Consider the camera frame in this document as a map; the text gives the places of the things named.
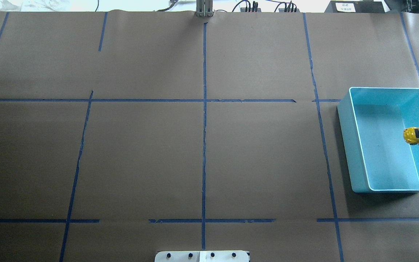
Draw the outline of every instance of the storage box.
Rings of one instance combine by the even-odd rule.
[[[419,127],[419,88],[352,87],[337,108],[352,189],[419,192],[419,146],[403,139]]]

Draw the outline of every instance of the white bracket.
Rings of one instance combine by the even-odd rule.
[[[213,0],[196,0],[196,16],[213,16]]]
[[[161,251],[155,262],[250,262],[249,254],[242,250]]]

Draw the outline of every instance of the light blue container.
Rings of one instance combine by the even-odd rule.
[[[355,192],[419,192],[419,88],[352,87],[337,106]]]

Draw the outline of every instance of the white label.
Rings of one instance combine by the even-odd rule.
[[[339,12],[355,13],[355,6],[353,3],[336,3],[336,9]]]

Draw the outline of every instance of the black box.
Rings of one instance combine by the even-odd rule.
[[[382,2],[331,1],[325,13],[384,13]]]

